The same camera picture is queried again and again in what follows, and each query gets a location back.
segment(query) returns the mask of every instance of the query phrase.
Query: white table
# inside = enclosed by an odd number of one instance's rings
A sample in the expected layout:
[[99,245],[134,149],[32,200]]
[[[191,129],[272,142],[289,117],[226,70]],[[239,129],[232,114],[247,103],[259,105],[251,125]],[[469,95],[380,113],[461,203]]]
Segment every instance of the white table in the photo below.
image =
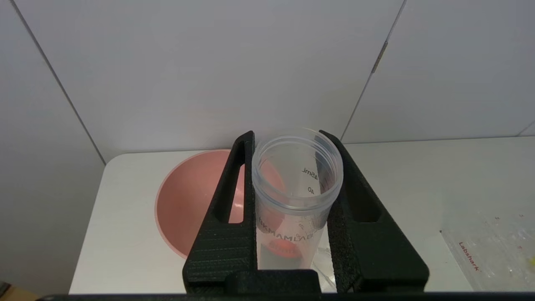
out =
[[[535,137],[346,146],[430,269],[426,291],[471,290],[439,230],[448,199],[490,205],[535,195]],[[164,177],[200,151],[125,154],[105,168],[71,294],[179,293],[184,259],[154,219]]]

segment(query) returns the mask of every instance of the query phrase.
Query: plastic bag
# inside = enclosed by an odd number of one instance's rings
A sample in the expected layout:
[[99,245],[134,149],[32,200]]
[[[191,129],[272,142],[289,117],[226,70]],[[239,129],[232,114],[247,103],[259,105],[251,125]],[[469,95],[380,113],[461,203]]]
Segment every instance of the plastic bag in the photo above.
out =
[[491,209],[455,203],[442,236],[474,290],[535,290],[533,208]]

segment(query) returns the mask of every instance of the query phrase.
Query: measuring cup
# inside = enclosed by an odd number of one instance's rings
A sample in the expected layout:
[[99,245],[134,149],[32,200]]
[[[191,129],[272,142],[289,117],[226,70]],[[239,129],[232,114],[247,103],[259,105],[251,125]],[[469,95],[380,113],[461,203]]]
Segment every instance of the measuring cup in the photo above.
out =
[[262,141],[252,161],[259,269],[309,268],[343,180],[323,134],[294,129]]

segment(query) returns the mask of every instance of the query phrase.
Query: pink bowl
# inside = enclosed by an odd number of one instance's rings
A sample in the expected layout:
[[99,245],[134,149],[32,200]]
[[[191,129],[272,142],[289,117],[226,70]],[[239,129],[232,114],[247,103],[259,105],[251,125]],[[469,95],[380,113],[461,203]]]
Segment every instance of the pink bowl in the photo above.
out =
[[[211,150],[192,156],[165,178],[156,197],[158,230],[168,246],[186,258],[192,249],[230,150]],[[243,166],[232,204],[230,223],[243,221]]]

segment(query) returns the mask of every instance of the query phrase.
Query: white tile wall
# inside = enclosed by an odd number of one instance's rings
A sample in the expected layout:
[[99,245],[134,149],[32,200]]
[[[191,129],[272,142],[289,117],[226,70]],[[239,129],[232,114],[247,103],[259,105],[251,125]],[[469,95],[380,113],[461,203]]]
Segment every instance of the white tile wall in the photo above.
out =
[[104,164],[8,0],[0,95],[0,279],[66,294]]
[[534,11],[408,0],[343,141],[519,134],[535,116]]
[[106,160],[247,130],[340,136],[402,3],[16,2]]
[[533,122],[530,127],[522,131],[520,136],[535,136],[535,122]]

